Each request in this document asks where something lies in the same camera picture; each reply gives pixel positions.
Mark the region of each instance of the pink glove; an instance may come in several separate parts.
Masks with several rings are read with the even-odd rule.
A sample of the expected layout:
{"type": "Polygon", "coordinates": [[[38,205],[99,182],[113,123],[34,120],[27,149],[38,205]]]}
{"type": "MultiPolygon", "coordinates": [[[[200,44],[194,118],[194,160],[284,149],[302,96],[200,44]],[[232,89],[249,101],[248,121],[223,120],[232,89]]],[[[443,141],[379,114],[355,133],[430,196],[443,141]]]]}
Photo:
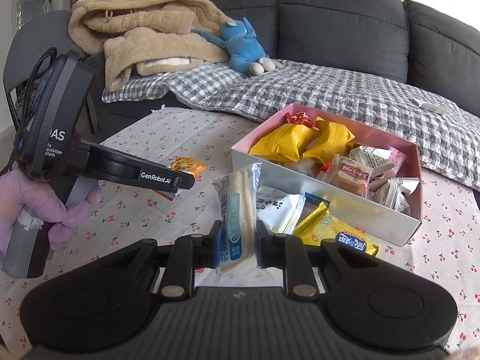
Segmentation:
{"type": "Polygon", "coordinates": [[[11,232],[23,205],[29,206],[37,216],[56,223],[49,231],[50,248],[64,249],[75,235],[76,228],[87,217],[87,203],[101,200],[101,190],[94,188],[85,202],[65,208],[47,183],[35,183],[20,170],[14,169],[0,177],[0,255],[7,252],[11,232]]]}
{"type": "Polygon", "coordinates": [[[96,186],[83,202],[68,206],[65,219],[61,223],[54,224],[49,230],[50,249],[53,251],[65,249],[74,239],[77,229],[87,219],[88,205],[97,204],[100,200],[102,200],[102,189],[96,186]]]}

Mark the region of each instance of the blue stuffed toy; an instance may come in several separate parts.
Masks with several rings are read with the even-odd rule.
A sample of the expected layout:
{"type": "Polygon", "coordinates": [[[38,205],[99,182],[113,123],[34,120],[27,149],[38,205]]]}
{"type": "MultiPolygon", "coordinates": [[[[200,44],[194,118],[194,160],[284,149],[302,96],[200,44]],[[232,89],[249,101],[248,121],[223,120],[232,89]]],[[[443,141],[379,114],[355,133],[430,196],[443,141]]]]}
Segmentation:
{"type": "Polygon", "coordinates": [[[255,76],[265,71],[274,71],[283,67],[277,61],[272,61],[256,39],[257,34],[249,21],[244,17],[240,20],[229,19],[220,26],[223,39],[196,28],[192,29],[218,47],[226,49],[230,55],[229,66],[241,73],[252,73],[255,76]]]}

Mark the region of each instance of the gray checkered blanket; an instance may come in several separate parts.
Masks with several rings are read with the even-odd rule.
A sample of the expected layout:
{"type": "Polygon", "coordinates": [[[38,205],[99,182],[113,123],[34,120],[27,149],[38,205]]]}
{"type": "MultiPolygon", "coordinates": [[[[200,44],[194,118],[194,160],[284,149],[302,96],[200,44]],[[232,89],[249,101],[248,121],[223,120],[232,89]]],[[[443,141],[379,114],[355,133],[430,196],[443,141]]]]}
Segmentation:
{"type": "Polygon", "coordinates": [[[211,64],[205,62],[200,66],[181,72],[158,73],[151,76],[135,76],[115,92],[104,89],[102,101],[156,100],[168,91],[174,92],[179,99],[188,99],[188,104],[201,102],[220,89],[246,79],[243,73],[229,68],[228,63],[211,64]]]}
{"type": "Polygon", "coordinates": [[[480,118],[444,97],[379,76],[282,63],[282,69],[250,78],[227,64],[203,64],[158,77],[192,108],[232,112],[261,122],[297,103],[380,128],[415,142],[422,166],[480,191],[480,118]],[[412,99],[441,105],[446,114],[423,110],[412,99]]]}

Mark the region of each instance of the table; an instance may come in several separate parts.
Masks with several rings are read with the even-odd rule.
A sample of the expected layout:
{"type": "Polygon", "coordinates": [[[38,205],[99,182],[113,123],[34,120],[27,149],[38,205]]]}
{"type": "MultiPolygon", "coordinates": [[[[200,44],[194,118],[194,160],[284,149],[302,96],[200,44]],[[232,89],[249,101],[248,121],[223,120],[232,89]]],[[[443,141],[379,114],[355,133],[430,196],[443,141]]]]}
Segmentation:
{"type": "MultiPolygon", "coordinates": [[[[34,286],[143,238],[172,244],[180,236],[208,233],[219,219],[211,182],[231,171],[230,147],[257,126],[239,116],[165,108],[107,139],[104,144],[162,164],[193,157],[208,168],[191,190],[174,201],[151,190],[101,182],[104,199],[67,249],[56,252],[37,279],[12,280],[0,273],[0,334],[14,356],[30,349],[18,318],[25,294],[34,286]]],[[[445,287],[458,304],[458,321],[447,350],[480,345],[480,212],[472,190],[422,169],[423,225],[404,247],[377,240],[378,257],[445,287]]],[[[281,284],[281,272],[269,282],[281,284]]],[[[215,272],[196,271],[196,285],[215,272]]]]}

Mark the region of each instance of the pink box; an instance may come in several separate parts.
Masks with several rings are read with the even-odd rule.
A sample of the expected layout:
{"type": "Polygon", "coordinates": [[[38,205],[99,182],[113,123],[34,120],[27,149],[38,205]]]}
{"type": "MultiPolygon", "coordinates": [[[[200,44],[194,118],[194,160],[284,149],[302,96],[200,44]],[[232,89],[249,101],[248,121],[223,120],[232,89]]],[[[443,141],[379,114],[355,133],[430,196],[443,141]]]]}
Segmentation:
{"type": "Polygon", "coordinates": [[[309,192],[327,199],[330,201],[332,215],[351,226],[398,246],[405,245],[422,224],[422,174],[416,144],[343,116],[303,105],[290,104],[233,145],[231,161],[233,170],[238,170],[252,162],[262,162],[262,184],[287,193],[309,192]],[[304,111],[313,120],[320,116],[325,120],[346,125],[355,135],[355,142],[379,148],[392,146],[404,153],[407,159],[400,168],[398,176],[420,179],[420,184],[415,192],[407,198],[410,205],[410,216],[248,154],[250,148],[260,138],[285,123],[287,112],[294,114],[300,111],[304,111]]]}

